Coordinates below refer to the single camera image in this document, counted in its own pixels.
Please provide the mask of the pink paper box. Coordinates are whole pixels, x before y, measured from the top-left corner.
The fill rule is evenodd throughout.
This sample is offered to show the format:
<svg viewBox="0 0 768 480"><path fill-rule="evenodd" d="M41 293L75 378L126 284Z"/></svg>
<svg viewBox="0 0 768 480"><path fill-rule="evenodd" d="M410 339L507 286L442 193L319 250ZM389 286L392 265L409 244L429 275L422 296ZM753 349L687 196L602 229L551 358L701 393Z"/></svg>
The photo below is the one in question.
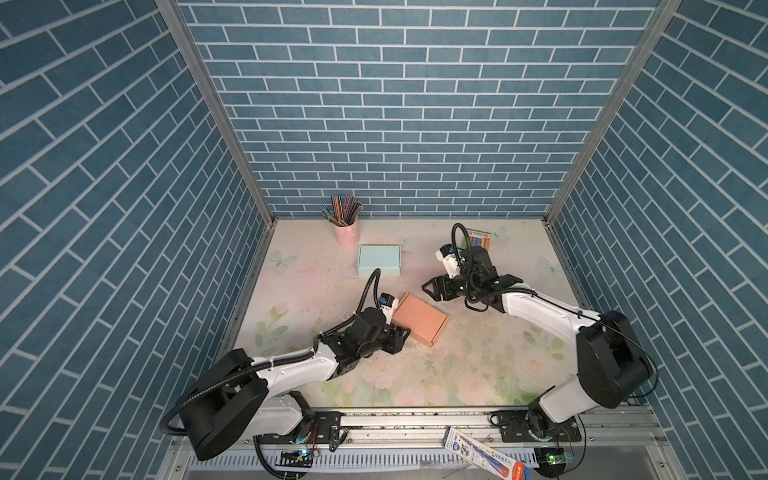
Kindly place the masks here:
<svg viewBox="0 0 768 480"><path fill-rule="evenodd" d="M410 337L432 348L446 326L449 316L414 295L406 294L399 301L392 322L410 330Z"/></svg>

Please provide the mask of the mint green paper box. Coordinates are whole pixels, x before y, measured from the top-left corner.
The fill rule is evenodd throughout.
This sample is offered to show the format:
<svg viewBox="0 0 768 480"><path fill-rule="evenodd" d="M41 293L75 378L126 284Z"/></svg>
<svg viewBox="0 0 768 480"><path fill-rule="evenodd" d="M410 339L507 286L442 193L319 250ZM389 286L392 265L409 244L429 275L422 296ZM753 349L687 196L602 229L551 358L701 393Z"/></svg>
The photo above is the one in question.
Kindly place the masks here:
<svg viewBox="0 0 768 480"><path fill-rule="evenodd" d="M396 244L363 244L359 246L357 272L361 277L369 276L380 269L383 276L401 273L401 246Z"/></svg>

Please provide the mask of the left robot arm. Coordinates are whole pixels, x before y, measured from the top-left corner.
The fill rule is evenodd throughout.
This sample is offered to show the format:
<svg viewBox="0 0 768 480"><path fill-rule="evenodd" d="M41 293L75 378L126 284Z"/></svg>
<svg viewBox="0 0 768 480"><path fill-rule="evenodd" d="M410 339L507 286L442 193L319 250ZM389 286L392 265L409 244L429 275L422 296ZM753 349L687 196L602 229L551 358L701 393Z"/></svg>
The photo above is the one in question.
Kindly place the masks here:
<svg viewBox="0 0 768 480"><path fill-rule="evenodd" d="M300 387L345 375L376 352L395 355L410 335L392 324L395 299L379 293L380 277L375 269L363 290L373 306L360 301L348 319L315 335L306 349L251 357L238 348L223 355L163 415L159 430L188 438L200 460L218 456L247 432L305 442L320 428Z"/></svg>

